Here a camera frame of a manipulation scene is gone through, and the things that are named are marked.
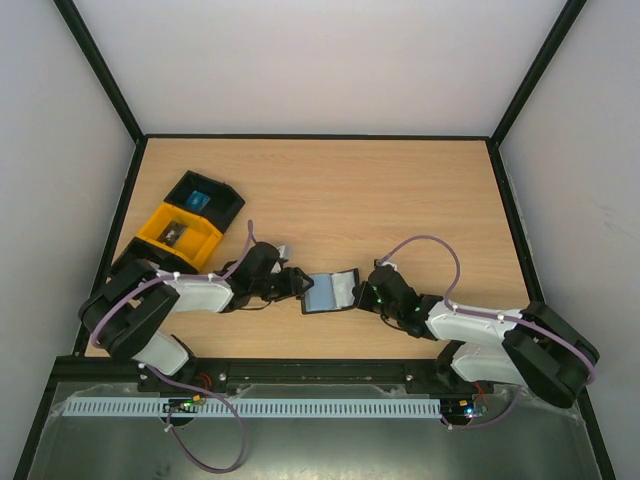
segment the purple cable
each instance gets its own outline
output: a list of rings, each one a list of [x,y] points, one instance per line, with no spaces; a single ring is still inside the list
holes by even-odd
[[[229,267],[229,269],[224,275],[222,275],[219,278],[212,278],[211,280],[209,279],[208,275],[180,275],[180,277],[187,280],[199,280],[203,282],[208,282],[208,281],[222,282],[227,278],[229,278],[229,276],[231,276],[231,274],[233,274],[233,272],[236,271],[236,269],[238,268],[242,260],[244,260],[244,257],[247,256],[247,252],[251,247],[251,242],[253,241],[255,243],[255,237],[253,236],[253,220],[249,220],[247,222],[247,229],[249,230],[249,233],[247,235],[247,240],[244,242],[242,253],[240,254],[240,257],[238,258],[238,260],[236,260],[236,262]],[[174,280],[174,279],[175,277],[173,275],[161,275],[159,277],[152,278],[148,282],[143,283],[142,285],[138,286],[137,288],[129,292],[127,295],[122,297],[120,301],[117,302],[113,307],[111,307],[111,310],[109,310],[106,313],[106,315],[100,319],[98,324],[93,329],[93,332],[91,332],[91,336],[89,337],[89,340],[91,341],[91,345],[93,345],[96,348],[101,348],[100,342],[98,341],[98,337],[102,332],[102,329],[105,327],[107,323],[109,323],[109,321],[113,318],[113,316],[116,313],[118,313],[118,311],[120,311],[122,307],[124,307],[127,303],[129,303],[129,301],[132,298],[137,297],[138,295],[140,295],[140,293],[144,292],[147,288],[150,288],[160,282],[166,282],[168,280]]]
[[[408,238],[404,242],[400,243],[393,250],[391,250],[389,253],[387,253],[384,257],[382,257],[379,263],[384,263],[388,261],[394,253],[396,253],[402,247],[404,247],[405,245],[415,240],[433,240],[435,242],[438,242],[440,245],[446,248],[451,254],[451,256],[453,257],[453,261],[456,264],[456,275],[453,279],[453,282],[451,282],[451,285],[449,285],[449,288],[447,288],[447,291],[444,293],[444,304],[449,310],[451,310],[454,313],[456,312],[461,313],[463,315],[474,315],[477,317],[489,318],[491,320],[500,321],[497,315],[494,315],[492,313],[476,311],[470,308],[460,308],[457,306],[455,306],[454,308],[454,305],[451,303],[451,293],[453,292],[453,289],[456,288],[456,285],[458,285],[458,281],[460,280],[460,259],[458,258],[458,255],[456,254],[455,250],[451,247],[451,245],[449,245],[447,242],[445,242],[441,238],[435,237],[433,235],[416,235],[414,237]],[[580,350],[578,350],[576,347],[571,345],[569,342],[564,340],[563,338],[560,338],[558,335],[556,335],[553,332],[550,332],[546,328],[543,328],[533,322],[524,320],[522,318],[512,317],[510,315],[504,315],[504,320],[508,320],[510,322],[514,322],[514,323],[517,323],[518,325],[522,325],[523,327],[527,327],[531,330],[534,330],[535,332],[538,332],[544,335],[548,339],[553,340],[558,345],[566,348],[573,355],[578,357],[580,361],[584,363],[584,365],[587,367],[587,370],[589,371],[589,378],[587,378],[586,385],[590,385],[596,379],[596,376],[597,376],[596,369],[592,365],[591,361],[587,358],[587,356],[584,353],[582,353]]]
[[[516,394],[513,396],[513,400],[511,400],[511,403],[506,408],[506,410],[502,412],[500,415],[498,415],[496,418],[489,420],[488,422],[484,422],[479,425],[451,425],[446,418],[442,417],[441,418],[442,423],[444,423],[447,426],[447,428],[450,428],[452,430],[473,430],[474,428],[484,428],[484,427],[490,427],[491,425],[496,425],[502,422],[505,418],[507,418],[509,414],[513,411],[513,409],[516,407],[518,403],[518,400],[520,399],[521,393],[522,393],[522,385],[518,385],[518,390],[516,390]]]
[[[227,407],[229,409],[229,411],[233,414],[233,416],[236,418],[237,422],[238,422],[238,426],[240,427],[240,431],[242,433],[242,444],[240,446],[240,453],[238,454],[238,458],[236,458],[236,461],[233,462],[233,464],[229,467],[226,468],[215,468],[215,467],[211,467],[209,465],[207,465],[206,463],[202,463],[200,460],[198,460],[193,453],[191,453],[189,451],[189,449],[187,448],[187,446],[183,443],[182,439],[178,436],[178,433],[175,431],[175,428],[173,427],[173,425],[171,424],[171,415],[174,412],[174,409],[169,410],[169,413],[167,414],[167,420],[166,420],[166,424],[167,424],[167,432],[169,432],[173,438],[176,439],[176,441],[178,442],[178,445],[180,446],[180,449],[184,452],[184,454],[186,455],[186,457],[189,459],[189,461],[191,461],[191,463],[193,463],[196,467],[204,470],[205,472],[208,473],[230,473],[233,472],[234,470],[237,470],[238,468],[240,468],[240,466],[242,465],[242,462],[244,461],[244,457],[247,453],[247,427],[245,426],[244,422],[242,421],[242,418],[240,418],[240,415],[238,414],[238,411],[235,409],[235,407],[233,405],[231,405],[231,403],[224,398],[222,395],[219,395],[217,393],[213,393],[210,392],[209,390],[205,390],[204,388],[199,388],[199,387],[194,387],[192,385],[187,385],[186,383],[180,383],[180,382],[176,382],[174,380],[171,380],[170,378],[165,377],[162,373],[160,373],[156,368],[147,365],[146,366],[149,371],[151,373],[153,373],[156,377],[158,377],[161,381],[163,381],[164,383],[171,385],[173,387],[177,387],[177,388],[182,388],[184,390],[191,390],[192,392],[197,392],[197,393],[201,393],[203,395],[206,395],[210,398],[214,398],[216,400],[218,400],[219,402],[221,402],[225,407]]]

